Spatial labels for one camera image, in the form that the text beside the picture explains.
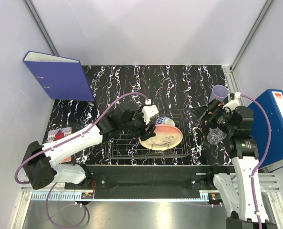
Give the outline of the pink beige plate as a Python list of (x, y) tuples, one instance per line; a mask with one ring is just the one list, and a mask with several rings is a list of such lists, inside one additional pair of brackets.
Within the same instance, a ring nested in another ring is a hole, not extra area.
[(140, 144), (150, 150), (163, 151), (176, 147), (183, 139), (182, 131), (172, 125), (159, 124), (155, 125), (156, 136), (146, 141), (141, 141)]

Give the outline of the lavender plastic cup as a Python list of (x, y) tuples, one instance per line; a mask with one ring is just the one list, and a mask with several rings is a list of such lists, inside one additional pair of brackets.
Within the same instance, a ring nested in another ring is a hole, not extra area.
[(223, 85), (215, 85), (212, 88), (212, 92), (208, 102), (210, 103), (212, 100), (217, 99), (220, 102), (223, 102), (225, 98), (228, 96), (229, 90), (227, 87)]

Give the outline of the clear glass tumbler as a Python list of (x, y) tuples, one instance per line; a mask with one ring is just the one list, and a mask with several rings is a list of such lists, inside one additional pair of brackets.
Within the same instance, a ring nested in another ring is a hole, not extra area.
[(220, 143), (223, 139), (226, 138), (226, 133), (223, 132), (221, 129), (218, 127), (215, 129), (209, 128), (209, 133), (207, 135), (207, 141), (211, 145), (217, 145)]

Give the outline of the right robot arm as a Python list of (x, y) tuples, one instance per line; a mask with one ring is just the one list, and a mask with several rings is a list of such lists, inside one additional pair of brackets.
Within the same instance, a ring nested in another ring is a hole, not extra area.
[(251, 136), (253, 110), (235, 101), (223, 104), (214, 99), (196, 108), (196, 113), (202, 124), (226, 134), (223, 144), (232, 160), (237, 187), (225, 169), (212, 167), (205, 177), (207, 187), (217, 189), (222, 198), (228, 216), (226, 228), (276, 229), (263, 205), (258, 146)]

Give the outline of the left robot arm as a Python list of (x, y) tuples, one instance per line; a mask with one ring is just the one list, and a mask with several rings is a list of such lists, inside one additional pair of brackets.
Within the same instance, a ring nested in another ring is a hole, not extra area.
[(119, 104), (76, 133), (49, 144), (30, 143), (22, 161), (28, 183), (34, 190), (51, 183), (68, 183), (82, 189), (92, 187), (93, 176), (85, 165), (62, 164), (62, 161), (86, 148), (114, 139), (122, 131), (132, 133), (142, 141), (154, 137), (158, 115), (155, 105), (133, 109), (129, 104)]

